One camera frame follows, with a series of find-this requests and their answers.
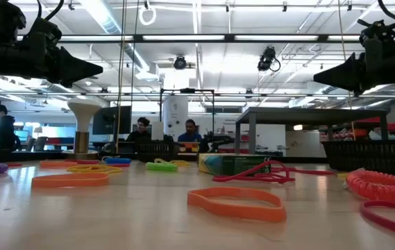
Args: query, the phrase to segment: cardboard box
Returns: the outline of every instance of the cardboard box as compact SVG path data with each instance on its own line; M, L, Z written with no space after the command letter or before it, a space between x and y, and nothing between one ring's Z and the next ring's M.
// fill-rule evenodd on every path
M199 171L216 176L232 176L256 167L260 163L268 160L271 160L271 156L233 153L201 153L199 154ZM267 165L256 173L269 173L270 171L271 166Z

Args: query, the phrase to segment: man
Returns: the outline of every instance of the man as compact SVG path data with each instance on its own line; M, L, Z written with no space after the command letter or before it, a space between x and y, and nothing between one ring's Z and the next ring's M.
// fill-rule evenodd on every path
M189 119L185 122L186 133L178 137L179 142L200 142L202 137L195 133L196 123L194 120Z
M0 105L0 148L13 149L17 136L14 134L15 118L8 114L8 109Z
M151 134L147 131L149 120L141 117L137 120L137 130L129 134L127 142L137 142L138 140L150 140Z

